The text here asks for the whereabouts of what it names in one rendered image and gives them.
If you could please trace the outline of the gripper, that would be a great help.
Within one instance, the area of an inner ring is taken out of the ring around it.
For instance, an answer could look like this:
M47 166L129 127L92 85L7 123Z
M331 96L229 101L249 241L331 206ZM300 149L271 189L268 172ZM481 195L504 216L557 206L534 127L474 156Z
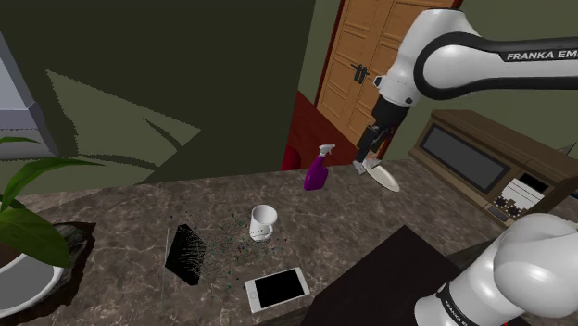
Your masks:
M367 169L375 168L379 164L379 159L383 158L392 141L394 135L393 127L399 126L403 122L408 111L409 107L391 103L381 95L378 97L371 112L375 118L375 126L367 126L357 144L358 152L353 165L359 175L364 174ZM372 151L375 158L367 158L370 151Z

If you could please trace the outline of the white plate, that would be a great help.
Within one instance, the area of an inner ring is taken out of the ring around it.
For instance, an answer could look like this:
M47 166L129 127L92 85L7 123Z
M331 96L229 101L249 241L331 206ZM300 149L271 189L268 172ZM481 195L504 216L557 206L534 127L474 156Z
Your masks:
M377 158L365 159L362 162L363 168L366 172L381 186L397 193L400 191L400 187L396 179L388 172L382 165L381 161Z

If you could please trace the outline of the red sofa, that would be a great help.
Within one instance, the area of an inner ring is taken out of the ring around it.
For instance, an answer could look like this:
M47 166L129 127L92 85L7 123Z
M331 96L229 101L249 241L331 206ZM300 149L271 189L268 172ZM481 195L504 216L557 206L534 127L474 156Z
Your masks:
M307 169L322 144L336 145L325 159L327 167L350 165L357 153L357 148L297 91L282 170Z

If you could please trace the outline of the purple spray bottle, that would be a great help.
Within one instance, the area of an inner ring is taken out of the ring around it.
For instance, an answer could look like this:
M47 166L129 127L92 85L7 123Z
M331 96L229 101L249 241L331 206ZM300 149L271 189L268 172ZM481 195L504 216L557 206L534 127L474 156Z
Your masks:
M310 165L304 181L306 191L319 190L324 186L329 174L328 169L324 166L324 161L334 148L334 144L323 144L319 147L320 153Z

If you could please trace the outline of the wooden double door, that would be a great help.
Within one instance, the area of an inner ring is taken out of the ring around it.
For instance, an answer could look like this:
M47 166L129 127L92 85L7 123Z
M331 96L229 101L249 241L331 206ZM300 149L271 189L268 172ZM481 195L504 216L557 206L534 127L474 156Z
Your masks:
M344 0L316 97L317 110L346 139L334 165L355 158L352 148L368 125L379 92L372 81L393 65L413 20L428 8L458 8L463 0Z

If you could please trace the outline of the brown microwave oven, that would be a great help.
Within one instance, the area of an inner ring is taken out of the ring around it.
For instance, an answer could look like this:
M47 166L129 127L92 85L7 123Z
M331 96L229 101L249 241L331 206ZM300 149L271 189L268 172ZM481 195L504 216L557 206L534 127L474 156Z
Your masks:
M504 227L578 194L578 160L471 110L434 110L408 154Z

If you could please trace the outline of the white mug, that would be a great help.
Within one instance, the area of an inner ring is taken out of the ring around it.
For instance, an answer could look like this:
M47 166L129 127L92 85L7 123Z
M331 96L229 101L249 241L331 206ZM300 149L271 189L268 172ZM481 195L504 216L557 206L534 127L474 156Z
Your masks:
M277 211L269 205L258 205L251 211L249 236L258 243L267 242L278 219Z

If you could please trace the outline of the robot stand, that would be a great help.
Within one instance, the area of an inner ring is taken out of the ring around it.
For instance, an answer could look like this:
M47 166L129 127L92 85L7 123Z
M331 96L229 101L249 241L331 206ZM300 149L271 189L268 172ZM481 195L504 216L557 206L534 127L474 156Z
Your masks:
M417 300L459 274L403 226L316 295L300 326L418 326Z

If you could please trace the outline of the white smartphone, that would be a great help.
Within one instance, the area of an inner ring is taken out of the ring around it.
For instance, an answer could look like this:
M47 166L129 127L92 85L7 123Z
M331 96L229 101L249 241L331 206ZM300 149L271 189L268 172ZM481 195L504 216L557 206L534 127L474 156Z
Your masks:
M252 313L296 300L310 294L300 268L275 272L245 282Z

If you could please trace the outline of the black flat block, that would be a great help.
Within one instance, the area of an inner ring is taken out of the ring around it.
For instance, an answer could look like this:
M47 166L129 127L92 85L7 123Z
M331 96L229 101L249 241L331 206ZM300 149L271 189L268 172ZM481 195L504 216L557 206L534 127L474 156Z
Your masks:
M206 252L205 242L187 224L181 224L170 245L165 267L188 285L198 285Z

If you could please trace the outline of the green plant in white pot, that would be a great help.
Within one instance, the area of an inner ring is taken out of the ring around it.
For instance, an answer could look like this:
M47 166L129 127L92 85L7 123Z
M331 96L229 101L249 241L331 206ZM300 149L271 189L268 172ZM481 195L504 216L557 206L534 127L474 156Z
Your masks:
M41 174L90 161L50 157L25 164L0 195L0 244L19 255L0 260L0 319L41 302L71 265L65 238L58 230L16 200L20 191Z

